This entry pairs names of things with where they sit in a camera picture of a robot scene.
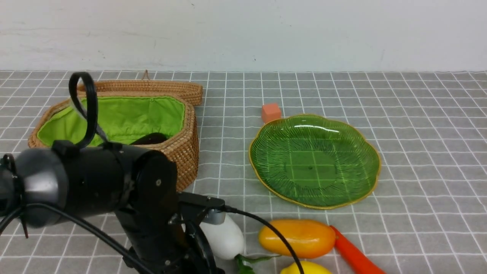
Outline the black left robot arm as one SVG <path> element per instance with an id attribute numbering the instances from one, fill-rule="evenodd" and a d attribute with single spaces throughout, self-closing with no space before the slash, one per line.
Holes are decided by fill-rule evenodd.
<path id="1" fill-rule="evenodd" d="M 177 164 L 161 151 L 65 140 L 1 158 L 1 231 L 71 221 L 140 274 L 223 274 L 195 217 L 183 217 Z"/>

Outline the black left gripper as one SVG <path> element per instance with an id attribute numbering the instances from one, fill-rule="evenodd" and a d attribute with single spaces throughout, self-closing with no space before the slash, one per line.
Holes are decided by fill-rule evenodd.
<path id="1" fill-rule="evenodd" d="M 223 274 L 200 224 L 181 219 L 178 194 L 141 196 L 115 211 L 132 244 L 129 254 L 148 270 L 128 257 L 125 263 L 140 274 Z"/>

